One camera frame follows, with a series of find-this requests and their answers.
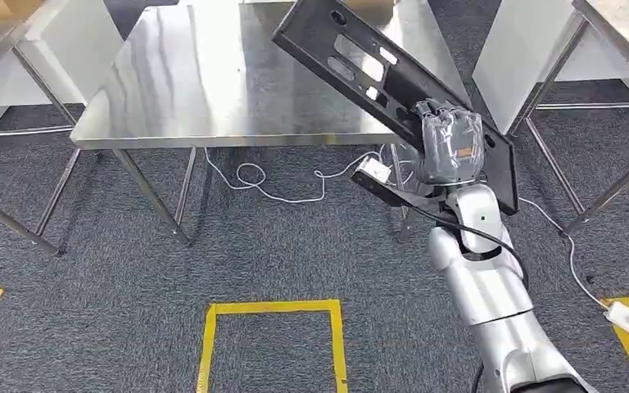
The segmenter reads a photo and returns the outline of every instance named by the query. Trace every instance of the plastic wrap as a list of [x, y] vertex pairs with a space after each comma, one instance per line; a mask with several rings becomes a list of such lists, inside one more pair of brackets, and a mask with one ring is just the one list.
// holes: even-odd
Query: plastic wrap
[[418, 102], [414, 111], [423, 121], [425, 147], [423, 159], [415, 164], [416, 177], [435, 185], [474, 181], [485, 156], [481, 116], [432, 99]]

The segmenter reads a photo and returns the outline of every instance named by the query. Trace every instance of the black cable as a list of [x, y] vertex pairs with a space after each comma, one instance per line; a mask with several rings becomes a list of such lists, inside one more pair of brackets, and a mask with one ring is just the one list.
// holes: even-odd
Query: black cable
[[522, 269], [522, 282], [524, 283], [524, 287], [526, 289], [529, 289], [529, 273], [527, 272], [527, 266], [524, 264], [524, 260], [522, 260], [522, 257], [519, 256], [519, 254], [514, 248], [512, 248], [511, 246], [508, 246], [505, 242], [501, 241], [497, 237], [493, 237], [489, 235], [488, 233], [479, 231], [478, 229], [470, 228], [470, 227], [467, 227], [466, 225], [462, 225], [458, 223], [453, 223], [447, 219], [443, 219], [439, 215], [434, 215], [433, 213], [429, 213], [416, 206], [410, 206], [410, 209], [426, 218], [434, 219], [438, 223], [443, 223], [444, 225], [447, 225], [448, 227], [452, 227], [452, 228], [459, 229], [462, 231], [467, 231], [469, 233], [473, 233], [474, 235], [483, 237], [484, 239], [490, 240], [491, 242], [494, 242], [498, 246], [501, 246], [504, 249], [506, 249], [517, 260], [519, 267]]
[[473, 383], [471, 384], [471, 393], [478, 392], [478, 384], [481, 382], [481, 374], [483, 374], [483, 362], [478, 365], [476, 375], [473, 376]]

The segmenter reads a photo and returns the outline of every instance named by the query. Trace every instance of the rectangular hole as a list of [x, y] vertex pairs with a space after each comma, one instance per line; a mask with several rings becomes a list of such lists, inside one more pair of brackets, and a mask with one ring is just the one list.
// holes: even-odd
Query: rectangular hole
[[380, 47], [380, 55], [387, 59], [391, 64], [395, 65], [399, 59], [396, 56], [392, 55], [385, 47]]
[[353, 71], [351, 71], [351, 69], [348, 68], [345, 64], [341, 63], [336, 57], [330, 56], [327, 59], [327, 65], [329, 65], [332, 70], [335, 70], [340, 76], [342, 76], [343, 79], [349, 81], [353, 80]]
[[370, 56], [366, 51], [360, 49], [358, 45], [353, 43], [350, 39], [339, 34], [334, 41], [334, 48], [337, 52], [341, 53], [346, 59], [355, 64], [363, 72], [365, 72], [370, 78], [381, 82], [384, 75], [384, 65]]
[[368, 96], [369, 99], [375, 101], [381, 106], [387, 107], [387, 103], [389, 103], [389, 98], [384, 94], [380, 93], [376, 88], [370, 86], [368, 91], [365, 92], [365, 95]]

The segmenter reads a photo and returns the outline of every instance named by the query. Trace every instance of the gray carpet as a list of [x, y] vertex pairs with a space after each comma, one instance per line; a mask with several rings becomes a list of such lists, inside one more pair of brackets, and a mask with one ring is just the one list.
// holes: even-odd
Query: gray carpet
[[[128, 33], [145, 2], [107, 0]], [[498, 0], [432, 0], [459, 71], [471, 72]], [[565, 84], [553, 101], [625, 99], [618, 81]], [[584, 201], [629, 167], [629, 111], [539, 114]], [[47, 107], [12, 108], [0, 127], [57, 122]], [[523, 197], [565, 222], [572, 208], [523, 131]], [[596, 156], [587, 157], [588, 146]], [[338, 171], [371, 147], [213, 151], [234, 168], [258, 162], [265, 189], [312, 197], [312, 171]], [[66, 137], [0, 139], [0, 206], [33, 226], [73, 147]], [[140, 151], [141, 170], [174, 210], [188, 151]], [[352, 392], [465, 392], [477, 348], [424, 245], [400, 246], [397, 212], [346, 178], [325, 201], [299, 206], [229, 190], [200, 156], [181, 247], [109, 153], [84, 153], [48, 227], [67, 249], [40, 255], [0, 225], [0, 391], [193, 391], [211, 302], [339, 299]], [[506, 219], [529, 264], [536, 313], [554, 343], [602, 392], [629, 392], [629, 360], [569, 275], [567, 249], [533, 209]], [[629, 296], [629, 190], [575, 236], [582, 277], [599, 297]], [[212, 392], [334, 391], [322, 313], [219, 316]]]

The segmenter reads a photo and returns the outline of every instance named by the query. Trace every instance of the black plastic tray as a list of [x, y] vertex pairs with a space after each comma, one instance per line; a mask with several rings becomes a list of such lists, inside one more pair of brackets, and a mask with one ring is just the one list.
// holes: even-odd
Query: black plastic tray
[[[382, 63], [381, 81], [368, 76], [336, 50], [334, 43], [339, 34]], [[472, 109], [470, 102], [462, 102], [411, 55], [338, 0], [297, 0], [274, 32], [273, 41], [419, 151], [423, 151], [423, 134], [419, 118], [409, 113], [413, 104], [431, 97]], [[380, 54], [380, 47], [396, 58], [396, 64]], [[329, 65], [330, 57], [346, 66], [352, 77], [348, 71], [341, 74], [334, 70]], [[377, 89], [376, 99], [366, 94], [370, 87]], [[483, 172], [496, 193], [500, 209], [513, 215], [519, 207], [514, 147], [486, 121], [483, 128], [486, 136]]]

